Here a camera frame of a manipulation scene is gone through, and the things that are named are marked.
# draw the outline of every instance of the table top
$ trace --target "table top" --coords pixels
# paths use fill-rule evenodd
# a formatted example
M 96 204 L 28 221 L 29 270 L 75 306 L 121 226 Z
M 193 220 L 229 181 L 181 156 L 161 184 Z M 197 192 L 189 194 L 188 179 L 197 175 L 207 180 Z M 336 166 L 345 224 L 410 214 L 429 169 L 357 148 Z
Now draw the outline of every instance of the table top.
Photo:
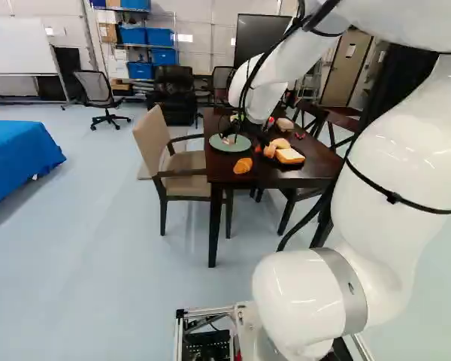
M 222 184 L 224 187 L 247 188 L 252 185 L 261 188 L 306 188 L 325 186 L 341 169 L 342 159 L 327 148 L 323 143 L 317 141 L 300 126 L 296 125 L 294 132 L 281 133 L 272 130 L 269 134 L 272 138 L 285 138 L 294 147 L 297 147 L 306 156 L 303 167 L 299 170 L 283 170 L 265 159 L 262 154 L 253 152 L 258 144 L 256 139 L 251 138 L 253 148 L 247 152 L 230 154 L 213 149 L 209 145 L 209 138 L 218 133 L 219 119 L 223 114 L 231 114 L 229 109 L 204 110 L 204 150 L 206 157 L 207 181 Z M 226 127 L 226 120 L 222 118 L 221 130 Z M 294 133 L 305 134 L 302 140 L 297 139 Z M 232 169 L 235 163 L 244 157 L 253 158 L 253 168 L 246 174 L 235 174 Z

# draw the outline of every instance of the blue storage bin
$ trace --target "blue storage bin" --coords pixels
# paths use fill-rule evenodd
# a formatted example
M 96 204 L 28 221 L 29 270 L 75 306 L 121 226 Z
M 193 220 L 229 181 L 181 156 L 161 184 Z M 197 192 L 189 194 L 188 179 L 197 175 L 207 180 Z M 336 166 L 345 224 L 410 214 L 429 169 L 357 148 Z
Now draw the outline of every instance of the blue storage bin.
M 120 27 L 120 36 L 124 44 L 146 44 L 145 28 L 126 28 Z
M 152 49 L 152 59 L 154 65 L 176 65 L 174 49 Z
M 120 0 L 120 6 L 128 9 L 150 10 L 150 0 Z
M 90 0 L 90 4 L 93 4 L 94 8 L 105 8 L 105 0 Z
M 174 46 L 174 32 L 170 29 L 146 28 L 147 43 L 150 45 L 161 45 L 163 47 Z
M 128 62 L 131 79 L 153 79 L 152 64 L 148 62 Z

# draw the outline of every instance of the door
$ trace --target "door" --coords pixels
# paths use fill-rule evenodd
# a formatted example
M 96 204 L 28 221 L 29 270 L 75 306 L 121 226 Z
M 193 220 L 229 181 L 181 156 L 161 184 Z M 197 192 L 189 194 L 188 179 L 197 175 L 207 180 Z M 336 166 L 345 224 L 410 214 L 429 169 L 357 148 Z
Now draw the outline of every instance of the door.
M 372 36 L 358 29 L 350 29 L 342 36 L 325 82 L 321 105 L 347 106 L 371 42 Z

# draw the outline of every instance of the beige chair seat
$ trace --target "beige chair seat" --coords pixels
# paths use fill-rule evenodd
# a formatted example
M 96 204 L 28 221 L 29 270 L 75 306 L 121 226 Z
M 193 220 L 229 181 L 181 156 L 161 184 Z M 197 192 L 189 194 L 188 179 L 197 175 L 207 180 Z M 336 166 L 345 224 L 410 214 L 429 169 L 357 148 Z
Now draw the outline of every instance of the beige chair seat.
M 205 169 L 205 152 L 176 153 L 165 164 L 166 171 Z M 167 196 L 210 197 L 210 184 L 205 175 L 163 178 Z

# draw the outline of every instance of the whiteboard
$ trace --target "whiteboard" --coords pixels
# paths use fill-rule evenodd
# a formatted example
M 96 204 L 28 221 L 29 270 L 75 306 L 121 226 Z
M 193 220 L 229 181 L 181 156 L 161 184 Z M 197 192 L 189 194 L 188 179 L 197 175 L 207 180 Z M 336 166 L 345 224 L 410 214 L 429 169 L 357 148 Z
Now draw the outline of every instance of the whiteboard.
M 40 19 L 0 17 L 0 74 L 57 74 Z

